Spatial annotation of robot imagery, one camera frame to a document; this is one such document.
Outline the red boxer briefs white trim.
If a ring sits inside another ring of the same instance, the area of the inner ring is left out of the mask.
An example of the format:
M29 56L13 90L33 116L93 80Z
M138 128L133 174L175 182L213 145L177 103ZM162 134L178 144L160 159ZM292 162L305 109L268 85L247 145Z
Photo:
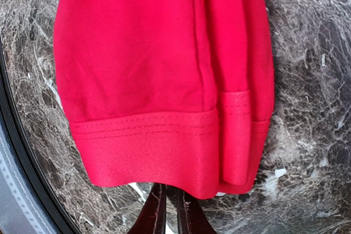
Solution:
M93 184L251 190L274 109L264 0L60 0L53 41Z

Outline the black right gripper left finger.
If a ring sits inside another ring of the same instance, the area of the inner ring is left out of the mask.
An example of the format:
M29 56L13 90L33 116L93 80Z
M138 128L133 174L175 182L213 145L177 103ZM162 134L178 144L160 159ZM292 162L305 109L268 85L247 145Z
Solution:
M165 234L166 212L166 185L155 183L128 234Z

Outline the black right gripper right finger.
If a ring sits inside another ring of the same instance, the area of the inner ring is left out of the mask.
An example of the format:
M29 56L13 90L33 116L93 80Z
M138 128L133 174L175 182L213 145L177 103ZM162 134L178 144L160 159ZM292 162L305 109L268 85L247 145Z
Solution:
M208 222L197 198L184 190L172 187L177 209L178 233L181 234L216 234Z

